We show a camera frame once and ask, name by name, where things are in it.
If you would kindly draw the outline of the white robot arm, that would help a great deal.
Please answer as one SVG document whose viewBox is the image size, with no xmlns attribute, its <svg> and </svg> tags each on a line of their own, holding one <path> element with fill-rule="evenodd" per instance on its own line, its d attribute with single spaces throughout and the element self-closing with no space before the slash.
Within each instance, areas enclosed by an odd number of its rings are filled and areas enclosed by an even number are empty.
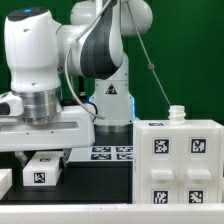
<svg viewBox="0 0 224 224">
<path fill-rule="evenodd" d="M 145 0 L 84 0 L 70 22 L 42 7 L 5 19 L 11 89 L 0 95 L 0 152 L 25 162 L 34 150 L 93 145 L 94 129 L 122 129 L 134 120 L 125 36 L 141 36 L 153 21 Z"/>
</svg>

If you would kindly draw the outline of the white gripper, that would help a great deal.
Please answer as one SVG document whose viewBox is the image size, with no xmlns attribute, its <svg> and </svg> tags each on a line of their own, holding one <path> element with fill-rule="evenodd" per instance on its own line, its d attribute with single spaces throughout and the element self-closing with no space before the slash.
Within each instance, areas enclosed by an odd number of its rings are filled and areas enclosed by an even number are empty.
<svg viewBox="0 0 224 224">
<path fill-rule="evenodd" d="M 16 151 L 22 166 L 27 163 L 23 151 L 63 149 L 63 166 L 67 167 L 71 148 L 94 142 L 92 118 L 82 107 L 65 107 L 45 124 L 25 123 L 21 117 L 0 118 L 0 151 Z"/>
</svg>

